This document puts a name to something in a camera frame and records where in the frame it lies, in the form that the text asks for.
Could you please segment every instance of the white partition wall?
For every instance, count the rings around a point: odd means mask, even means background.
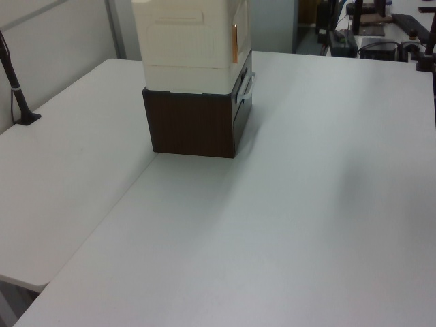
[[[17,6],[27,2],[1,1],[10,5],[13,2]],[[44,5],[54,3],[40,2]],[[14,17],[22,18],[28,14],[28,11],[21,10]],[[0,22],[0,26],[7,26],[8,23],[10,21]],[[116,58],[103,0],[67,0],[3,30],[3,35],[31,110],[47,102],[104,60]],[[18,111],[15,113],[16,118],[19,118]],[[10,86],[0,66],[0,133],[11,125]]]

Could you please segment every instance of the brown cabinet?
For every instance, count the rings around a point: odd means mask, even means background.
[[[299,0],[298,23],[315,24],[316,8],[321,0]]]

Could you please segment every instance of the white table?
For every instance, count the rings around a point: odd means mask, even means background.
[[[106,61],[0,136],[0,280],[41,292],[153,160],[141,72]]]
[[[16,327],[433,326],[431,75],[253,67],[236,159],[159,154]]]
[[[339,19],[342,19],[346,16],[346,6],[348,3],[351,3],[352,0],[348,0],[346,4],[343,6],[343,10]],[[423,0],[393,0],[392,5],[386,7],[386,14],[391,15],[395,14],[405,14],[412,15],[422,26],[430,31],[431,23],[433,21],[434,14],[423,14],[418,11],[418,7],[436,7],[436,2],[434,1],[423,1]],[[337,26],[337,30],[348,29],[348,17],[345,17]],[[386,38],[392,39],[396,42],[406,42],[410,41],[409,36],[396,24],[390,23],[384,25],[385,36],[356,36],[356,43],[360,48],[362,45],[362,39],[366,37],[374,37],[374,38]]]

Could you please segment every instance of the floor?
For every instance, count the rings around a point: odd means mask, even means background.
[[[296,53],[319,56],[322,44],[319,44],[317,41],[318,35],[315,33],[314,26],[299,26],[297,30]]]

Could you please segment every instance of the black office chair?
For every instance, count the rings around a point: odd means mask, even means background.
[[[336,2],[336,5],[334,6],[334,9],[333,9],[332,19],[330,21],[330,26],[328,28],[328,31],[334,31],[336,29],[336,27],[338,26],[339,19],[341,17],[341,12],[342,12],[343,6],[345,5],[346,2],[347,2],[347,0],[340,0],[339,2]],[[327,35],[326,35],[326,37],[323,37],[323,38],[320,38],[320,36],[318,36],[318,43],[323,43],[320,55],[325,56],[327,54],[327,50],[328,50],[328,46],[329,46]]]

